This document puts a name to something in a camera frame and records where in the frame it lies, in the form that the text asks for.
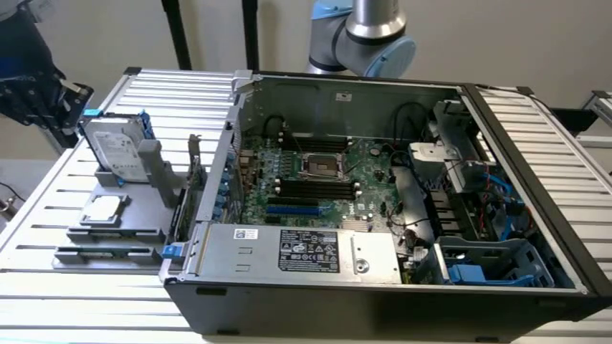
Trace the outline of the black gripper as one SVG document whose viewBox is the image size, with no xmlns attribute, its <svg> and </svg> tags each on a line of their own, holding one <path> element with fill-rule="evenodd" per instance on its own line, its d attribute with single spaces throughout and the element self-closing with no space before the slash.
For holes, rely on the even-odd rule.
<svg viewBox="0 0 612 344">
<path fill-rule="evenodd" d="M 2 114 L 47 130 L 58 142 L 76 142 L 76 126 L 94 88 L 55 70 L 2 80 Z"/>
</svg>

